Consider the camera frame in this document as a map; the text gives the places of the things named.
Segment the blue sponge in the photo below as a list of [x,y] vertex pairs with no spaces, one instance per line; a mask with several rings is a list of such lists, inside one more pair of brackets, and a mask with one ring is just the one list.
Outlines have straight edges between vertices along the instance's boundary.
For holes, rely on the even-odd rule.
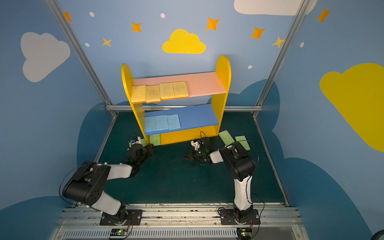
[[169,130],[178,130],[181,128],[180,119],[178,114],[167,115]]
[[145,133],[148,135],[151,132],[157,131],[157,117],[145,117]]
[[156,128],[157,131],[164,131],[169,129],[167,115],[156,116]]

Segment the yellow sponge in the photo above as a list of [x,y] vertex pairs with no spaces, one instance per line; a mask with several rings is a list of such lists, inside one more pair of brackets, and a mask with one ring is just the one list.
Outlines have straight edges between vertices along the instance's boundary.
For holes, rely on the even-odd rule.
[[146,86],[146,103],[158,103],[161,101],[160,86]]
[[130,102],[132,104],[146,102],[146,85],[132,86]]
[[175,92],[173,83],[161,83],[160,87],[160,98],[161,100],[171,100],[175,98]]
[[189,92],[186,82],[174,82],[172,83],[174,89],[175,99],[188,98]]

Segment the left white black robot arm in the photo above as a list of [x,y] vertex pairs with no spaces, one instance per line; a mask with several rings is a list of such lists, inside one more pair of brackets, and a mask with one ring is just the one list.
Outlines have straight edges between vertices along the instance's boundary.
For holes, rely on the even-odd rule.
[[134,177],[145,160],[154,155],[154,145],[134,143],[120,164],[84,162],[62,190],[64,198],[86,204],[108,216],[122,218],[125,205],[105,192],[107,181]]

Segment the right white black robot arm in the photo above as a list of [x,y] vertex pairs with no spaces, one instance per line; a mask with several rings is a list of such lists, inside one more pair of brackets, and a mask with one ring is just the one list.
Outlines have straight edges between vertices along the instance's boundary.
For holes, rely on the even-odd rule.
[[258,212],[254,211],[251,200],[251,182],[257,163],[251,158],[248,150],[241,142],[233,142],[224,148],[213,150],[207,137],[192,140],[191,146],[183,155],[185,160],[201,165],[224,163],[233,178],[235,198],[233,209],[227,214],[238,224],[255,223],[253,217],[257,217]]

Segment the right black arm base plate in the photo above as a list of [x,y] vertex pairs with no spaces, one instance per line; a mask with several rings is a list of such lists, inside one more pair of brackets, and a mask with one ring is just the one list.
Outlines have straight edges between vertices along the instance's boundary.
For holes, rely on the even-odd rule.
[[222,225],[259,225],[261,223],[259,212],[254,209],[238,211],[219,208],[218,214]]

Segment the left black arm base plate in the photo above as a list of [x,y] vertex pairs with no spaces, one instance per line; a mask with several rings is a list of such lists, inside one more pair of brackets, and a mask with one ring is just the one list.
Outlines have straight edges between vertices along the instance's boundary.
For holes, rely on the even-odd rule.
[[121,210],[116,215],[102,213],[100,226],[139,226],[143,210]]

